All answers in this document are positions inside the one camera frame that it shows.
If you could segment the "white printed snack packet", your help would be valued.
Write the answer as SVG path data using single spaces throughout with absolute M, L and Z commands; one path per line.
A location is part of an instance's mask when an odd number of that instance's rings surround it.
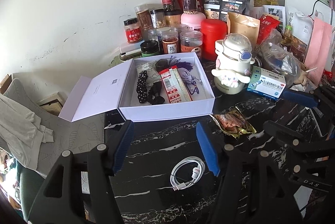
M 142 71 L 147 72 L 147 87 L 151 87 L 155 82 L 161 81 L 161 76 L 155 68 L 154 62 L 147 62 L 144 64 L 139 64 L 136 66 L 137 74 L 140 74 Z

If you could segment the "pink plastic jar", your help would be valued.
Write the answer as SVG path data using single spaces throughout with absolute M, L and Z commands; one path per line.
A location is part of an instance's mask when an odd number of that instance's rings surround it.
M 206 16 L 201 13 L 197 12 L 195 14 L 187 14 L 183 13 L 180 17 L 180 23 L 182 25 L 186 25 L 187 27 L 191 28 L 195 31 L 201 30 L 201 23 L 206 19 Z

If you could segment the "red white snack bar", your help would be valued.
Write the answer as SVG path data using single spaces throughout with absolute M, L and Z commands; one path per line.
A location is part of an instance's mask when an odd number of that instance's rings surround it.
M 192 98 L 176 66 L 159 72 L 169 103 L 191 102 Z

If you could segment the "orange peel jar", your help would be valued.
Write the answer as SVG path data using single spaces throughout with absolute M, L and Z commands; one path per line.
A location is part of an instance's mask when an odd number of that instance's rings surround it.
M 162 33 L 162 43 L 164 54 L 178 53 L 179 38 L 178 32 L 174 30 L 164 31 Z

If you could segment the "clear plastic bag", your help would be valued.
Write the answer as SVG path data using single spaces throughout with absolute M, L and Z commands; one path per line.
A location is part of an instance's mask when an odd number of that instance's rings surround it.
M 258 46 L 257 54 L 261 57 L 264 69 L 280 74 L 285 78 L 287 86 L 291 86 L 299 79 L 302 69 L 298 59 L 281 46 L 281 40 L 281 33 L 272 29 Z

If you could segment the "cream cinnamoroll electric cooker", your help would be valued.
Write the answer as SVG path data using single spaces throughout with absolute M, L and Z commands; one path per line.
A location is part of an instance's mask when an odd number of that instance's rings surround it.
M 217 58 L 211 74 L 222 93 L 238 94 L 250 83 L 250 69 L 255 62 L 251 52 L 251 42 L 242 34 L 230 33 L 215 42 Z

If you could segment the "clear grey plastic cup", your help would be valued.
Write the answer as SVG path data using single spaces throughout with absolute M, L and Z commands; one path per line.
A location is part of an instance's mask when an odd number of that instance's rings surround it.
M 155 69 L 159 75 L 166 69 L 169 69 L 169 62 L 167 59 L 160 59 L 155 63 Z

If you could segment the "green brown snack packet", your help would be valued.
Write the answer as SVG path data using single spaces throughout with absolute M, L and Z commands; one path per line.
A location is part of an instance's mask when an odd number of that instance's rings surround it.
M 239 139 L 241 135 L 257 133 L 237 107 L 231 107 L 222 114 L 212 114 L 211 117 L 224 134 L 235 139 Z

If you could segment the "grey leaf pattern cushion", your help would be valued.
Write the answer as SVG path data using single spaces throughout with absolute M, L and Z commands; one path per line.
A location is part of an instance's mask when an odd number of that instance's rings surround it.
M 42 125 L 53 130 L 54 142 L 43 143 L 39 153 L 36 172 L 44 178 L 64 150 L 70 150 L 74 154 L 83 153 L 104 143 L 104 114 L 67 122 L 33 102 L 18 78 L 13 79 L 4 96 L 33 111 L 41 118 Z

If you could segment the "black polka dot scrunchie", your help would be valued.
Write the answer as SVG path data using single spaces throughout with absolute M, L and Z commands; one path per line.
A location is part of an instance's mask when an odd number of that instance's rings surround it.
M 139 103 L 141 104 L 146 103 L 148 100 L 147 78 L 147 71 L 143 70 L 142 72 L 140 72 L 137 80 L 136 92 Z

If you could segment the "brown label tall jar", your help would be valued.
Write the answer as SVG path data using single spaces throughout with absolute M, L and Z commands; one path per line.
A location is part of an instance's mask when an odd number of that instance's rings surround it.
M 147 4 L 138 5 L 135 7 L 135 12 L 137 19 L 144 30 L 150 29 L 153 27 L 151 14 L 149 12 L 149 7 Z

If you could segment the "lavender drawstring sachet pouch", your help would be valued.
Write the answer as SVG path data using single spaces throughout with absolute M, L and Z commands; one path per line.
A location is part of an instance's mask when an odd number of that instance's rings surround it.
M 163 66 L 162 70 L 172 68 L 173 66 L 176 66 L 178 73 L 185 84 L 186 88 L 188 89 L 188 92 L 191 95 L 199 94 L 199 88 L 198 85 L 201 83 L 201 80 L 198 79 L 195 75 L 191 73 L 194 66 L 191 65 L 191 63 L 186 61 L 181 61 L 176 56 L 171 56 L 169 59 L 163 59 Z

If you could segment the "pink paper bag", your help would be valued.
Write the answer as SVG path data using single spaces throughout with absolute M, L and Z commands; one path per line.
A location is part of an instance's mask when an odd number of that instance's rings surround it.
M 316 85 L 321 81 L 331 46 L 332 26 L 319 18 L 314 19 L 311 40 L 304 65 L 308 69 L 316 68 L 308 73 L 308 78 Z

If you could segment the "black foil food pouch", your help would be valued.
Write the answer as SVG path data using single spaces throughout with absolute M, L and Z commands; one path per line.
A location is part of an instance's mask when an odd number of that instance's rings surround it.
M 247 15 L 250 0 L 202 0 L 207 19 L 219 19 L 226 22 L 229 12 Z

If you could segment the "blue white medicine box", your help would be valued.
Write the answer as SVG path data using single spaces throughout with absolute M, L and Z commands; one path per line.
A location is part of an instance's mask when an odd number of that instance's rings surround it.
M 282 75 L 254 66 L 247 91 L 276 101 L 285 87 L 286 80 Z

